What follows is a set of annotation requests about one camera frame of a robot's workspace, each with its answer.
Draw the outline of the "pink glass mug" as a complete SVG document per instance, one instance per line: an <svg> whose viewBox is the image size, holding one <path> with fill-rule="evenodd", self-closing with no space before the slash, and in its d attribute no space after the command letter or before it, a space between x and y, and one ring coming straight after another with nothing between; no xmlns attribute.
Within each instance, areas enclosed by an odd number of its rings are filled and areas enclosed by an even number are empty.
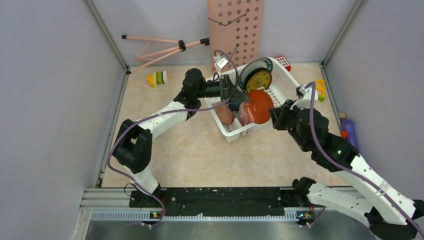
<svg viewBox="0 0 424 240"><path fill-rule="evenodd" d="M252 121L249 119L247 113L246 113L246 109L245 109L245 102L241 103L239 106L239 111L238 111L239 117L238 120L240 121L241 125L244 127L248 124L250 124Z"/></svg>

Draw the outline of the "red bowl yellow rim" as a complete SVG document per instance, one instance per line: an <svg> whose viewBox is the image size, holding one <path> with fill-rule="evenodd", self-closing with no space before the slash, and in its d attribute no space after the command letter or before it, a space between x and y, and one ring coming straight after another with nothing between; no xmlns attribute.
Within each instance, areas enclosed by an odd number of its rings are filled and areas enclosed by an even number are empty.
<svg viewBox="0 0 424 240"><path fill-rule="evenodd" d="M254 90L248 94L249 102L245 102L245 111L255 124L265 124L271 118L269 110L274 108L272 98L264 90Z"/></svg>

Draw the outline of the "white plastic dish rack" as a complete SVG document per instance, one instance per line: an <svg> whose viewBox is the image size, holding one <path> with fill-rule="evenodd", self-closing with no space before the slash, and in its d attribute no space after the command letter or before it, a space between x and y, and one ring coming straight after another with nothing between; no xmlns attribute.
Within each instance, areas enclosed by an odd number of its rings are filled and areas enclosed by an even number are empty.
<svg viewBox="0 0 424 240"><path fill-rule="evenodd" d="M236 70L223 72L222 75L230 80L235 80L238 73L241 89L249 98L247 102L229 103L211 113L228 143L270 125L268 111L298 97L300 85L290 69L291 65L281 55L260 57Z"/></svg>

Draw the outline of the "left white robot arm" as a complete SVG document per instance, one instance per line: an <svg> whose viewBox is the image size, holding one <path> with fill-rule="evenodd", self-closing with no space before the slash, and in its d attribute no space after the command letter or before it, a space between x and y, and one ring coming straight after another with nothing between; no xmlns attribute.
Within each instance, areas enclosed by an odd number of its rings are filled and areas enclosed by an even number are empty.
<svg viewBox="0 0 424 240"><path fill-rule="evenodd" d="M222 105L248 102L247 93L224 74L207 81L198 68L189 69L181 91L163 109L143 120L125 120L118 132L111 155L125 168L127 176L138 188L141 200L149 207L160 202L159 183L150 169L153 141L176 124L201 112L201 99L219 97Z"/></svg>

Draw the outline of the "white plate green rim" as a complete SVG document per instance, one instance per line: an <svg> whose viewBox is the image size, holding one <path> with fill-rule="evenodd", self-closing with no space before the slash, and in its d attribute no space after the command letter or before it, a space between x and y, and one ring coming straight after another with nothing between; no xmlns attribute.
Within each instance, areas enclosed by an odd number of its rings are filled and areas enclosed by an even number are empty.
<svg viewBox="0 0 424 240"><path fill-rule="evenodd" d="M243 90L246 90L249 79L255 73L263 71L263 70L272 72L273 68L274 68L273 61L269 57L260 57L253 60L249 64L244 65L244 68L242 69L239 76L238 86L242 88Z"/></svg>

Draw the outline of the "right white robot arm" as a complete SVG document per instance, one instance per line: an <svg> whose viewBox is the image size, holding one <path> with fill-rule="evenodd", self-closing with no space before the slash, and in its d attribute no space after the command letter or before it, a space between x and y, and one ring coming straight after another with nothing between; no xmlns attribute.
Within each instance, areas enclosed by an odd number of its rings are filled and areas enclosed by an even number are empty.
<svg viewBox="0 0 424 240"><path fill-rule="evenodd" d="M413 240L423 235L416 220L424 215L424 202L401 194L367 163L355 146L329 131L329 120L314 107L318 99L314 83L298 87L297 95L297 100L286 100L282 106L269 110L273 128L288 132L317 165L347 181L358 196L302 177L293 182L294 202L336 210L382 240Z"/></svg>

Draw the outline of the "orange dotted mug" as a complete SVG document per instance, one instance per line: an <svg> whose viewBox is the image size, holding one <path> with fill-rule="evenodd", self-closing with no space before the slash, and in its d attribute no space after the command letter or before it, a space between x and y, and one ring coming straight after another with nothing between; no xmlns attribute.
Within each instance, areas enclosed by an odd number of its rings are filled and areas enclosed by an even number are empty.
<svg viewBox="0 0 424 240"><path fill-rule="evenodd" d="M234 122L235 116L227 104L217 107L215 113L219 121L225 126L229 126Z"/></svg>

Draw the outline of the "yellow patterned plate black rim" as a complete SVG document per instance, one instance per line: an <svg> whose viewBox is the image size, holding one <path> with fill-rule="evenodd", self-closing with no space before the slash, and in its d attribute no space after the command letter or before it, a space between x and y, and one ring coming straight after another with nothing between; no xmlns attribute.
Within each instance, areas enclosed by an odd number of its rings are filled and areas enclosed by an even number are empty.
<svg viewBox="0 0 424 240"><path fill-rule="evenodd" d="M268 89L272 83L273 77L270 71L266 69L258 69L250 73L245 83L245 91L249 94L260 89Z"/></svg>

